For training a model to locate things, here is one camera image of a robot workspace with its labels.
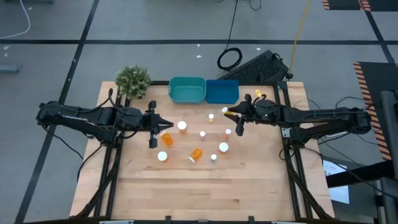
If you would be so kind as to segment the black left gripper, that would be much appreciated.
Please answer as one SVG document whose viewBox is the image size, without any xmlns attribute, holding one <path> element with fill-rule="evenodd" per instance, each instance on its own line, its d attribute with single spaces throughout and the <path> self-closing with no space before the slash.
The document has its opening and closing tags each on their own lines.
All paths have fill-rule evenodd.
<svg viewBox="0 0 398 224">
<path fill-rule="evenodd" d="M 149 148 L 157 147 L 156 134 L 173 127 L 173 122 L 163 119 L 159 114 L 155 114 L 156 101 L 150 101 L 148 110 L 144 114 L 136 108 L 124 108 L 120 117 L 119 129 L 121 139 L 129 139 L 139 131 L 147 131 L 149 136 Z"/>
</svg>

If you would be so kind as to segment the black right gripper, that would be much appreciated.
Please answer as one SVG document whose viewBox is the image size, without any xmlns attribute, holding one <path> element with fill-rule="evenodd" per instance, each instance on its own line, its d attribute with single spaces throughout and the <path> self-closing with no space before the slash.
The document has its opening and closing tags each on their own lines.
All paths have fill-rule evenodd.
<svg viewBox="0 0 398 224">
<path fill-rule="evenodd" d="M 242 136 L 245 123 L 278 125 L 280 118 L 279 105 L 267 100 L 265 96 L 252 101 L 250 94 L 245 94 L 245 100 L 239 105 L 228 108 L 228 111 L 236 114 L 224 114 L 225 117 L 236 123 L 236 134 Z"/>
</svg>

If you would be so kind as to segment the blue plastic bin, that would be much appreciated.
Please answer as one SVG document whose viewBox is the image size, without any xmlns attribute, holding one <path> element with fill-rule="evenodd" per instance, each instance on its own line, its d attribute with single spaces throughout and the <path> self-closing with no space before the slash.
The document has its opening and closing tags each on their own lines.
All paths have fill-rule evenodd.
<svg viewBox="0 0 398 224">
<path fill-rule="evenodd" d="M 207 80 L 205 100 L 210 104 L 235 104 L 239 100 L 237 80 Z"/>
</svg>

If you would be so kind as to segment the teal plastic bin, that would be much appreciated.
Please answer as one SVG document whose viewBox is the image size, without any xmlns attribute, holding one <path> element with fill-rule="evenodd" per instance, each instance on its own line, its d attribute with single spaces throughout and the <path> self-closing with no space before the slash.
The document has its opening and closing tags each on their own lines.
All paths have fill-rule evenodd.
<svg viewBox="0 0 398 224">
<path fill-rule="evenodd" d="M 206 80 L 202 77 L 173 77 L 169 81 L 169 97 L 174 103 L 199 104 L 206 96 Z"/>
</svg>

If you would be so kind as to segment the potted green plant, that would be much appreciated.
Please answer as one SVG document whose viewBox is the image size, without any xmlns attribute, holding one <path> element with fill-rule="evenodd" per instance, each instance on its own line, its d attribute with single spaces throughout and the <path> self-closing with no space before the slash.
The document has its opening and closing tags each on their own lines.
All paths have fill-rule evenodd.
<svg viewBox="0 0 398 224">
<path fill-rule="evenodd" d="M 126 66 L 118 71 L 114 81 L 120 94 L 125 95 L 127 99 L 143 98 L 152 83 L 146 67 L 138 64 Z"/>
</svg>

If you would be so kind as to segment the white paper sheet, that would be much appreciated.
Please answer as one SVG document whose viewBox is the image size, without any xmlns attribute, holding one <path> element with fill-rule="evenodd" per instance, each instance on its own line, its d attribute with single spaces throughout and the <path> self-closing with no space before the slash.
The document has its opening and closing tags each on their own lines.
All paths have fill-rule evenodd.
<svg viewBox="0 0 398 224">
<path fill-rule="evenodd" d="M 346 166 L 336 165 L 333 162 L 323 160 L 323 171 L 325 176 L 338 174 L 345 171 Z M 329 187 L 330 198 L 333 201 L 349 204 L 349 187 L 347 185 L 341 187 Z"/>
</svg>

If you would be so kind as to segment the black metal beam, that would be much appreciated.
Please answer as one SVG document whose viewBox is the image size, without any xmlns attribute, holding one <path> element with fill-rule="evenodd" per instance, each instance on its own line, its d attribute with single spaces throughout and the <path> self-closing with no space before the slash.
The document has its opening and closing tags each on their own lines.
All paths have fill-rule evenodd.
<svg viewBox="0 0 398 224">
<path fill-rule="evenodd" d="M 328 175 L 326 182 L 329 188 L 353 185 L 361 182 L 369 182 L 381 178 L 398 180 L 392 161 L 379 162 L 373 165 L 346 170 L 337 174 Z"/>
</svg>

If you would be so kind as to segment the black mat hazard stripe edge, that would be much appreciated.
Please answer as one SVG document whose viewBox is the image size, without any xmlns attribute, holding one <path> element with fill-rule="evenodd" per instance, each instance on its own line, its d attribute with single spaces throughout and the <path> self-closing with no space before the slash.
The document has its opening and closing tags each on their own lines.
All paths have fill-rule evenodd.
<svg viewBox="0 0 398 224">
<path fill-rule="evenodd" d="M 325 10 L 398 12 L 398 0 L 322 0 Z"/>
<path fill-rule="evenodd" d="M 366 109 L 371 115 L 371 125 L 384 160 L 392 160 L 389 149 L 386 120 L 381 103 L 381 92 L 398 90 L 398 64 L 376 62 L 354 62 Z"/>
</svg>

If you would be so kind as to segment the black aluminium table frame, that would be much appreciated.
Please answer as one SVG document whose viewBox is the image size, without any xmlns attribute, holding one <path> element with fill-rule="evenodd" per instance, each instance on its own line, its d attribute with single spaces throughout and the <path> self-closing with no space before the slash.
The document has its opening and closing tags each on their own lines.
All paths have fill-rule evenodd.
<svg viewBox="0 0 398 224">
<path fill-rule="evenodd" d="M 155 82 L 145 97 L 131 106 L 145 110 L 156 101 L 156 112 L 164 119 L 185 121 L 187 131 L 170 128 L 174 143 L 159 142 L 149 148 L 149 135 L 139 132 L 125 140 L 115 183 L 104 193 L 101 214 L 115 220 L 209 220 L 289 221 L 308 215 L 308 204 L 300 191 L 291 192 L 282 152 L 281 131 L 276 126 L 246 124 L 243 136 L 230 134 L 235 124 L 222 114 L 221 105 L 176 104 L 166 82 Z M 209 122 L 208 115 L 214 114 Z M 200 131 L 206 133 L 201 140 Z M 227 153 L 219 144 L 229 145 Z M 203 151 L 194 164 L 188 157 Z M 168 154 L 160 162 L 160 151 Z M 210 156 L 217 155 L 215 162 Z"/>
</svg>

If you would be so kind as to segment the grey metal post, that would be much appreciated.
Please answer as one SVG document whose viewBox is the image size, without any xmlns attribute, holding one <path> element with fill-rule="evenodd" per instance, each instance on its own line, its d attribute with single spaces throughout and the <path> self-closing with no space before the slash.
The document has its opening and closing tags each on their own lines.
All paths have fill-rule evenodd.
<svg viewBox="0 0 398 224">
<path fill-rule="evenodd" d="M 382 91 L 381 101 L 386 122 L 393 179 L 382 178 L 382 196 L 387 224 L 398 224 L 398 93 Z"/>
</svg>

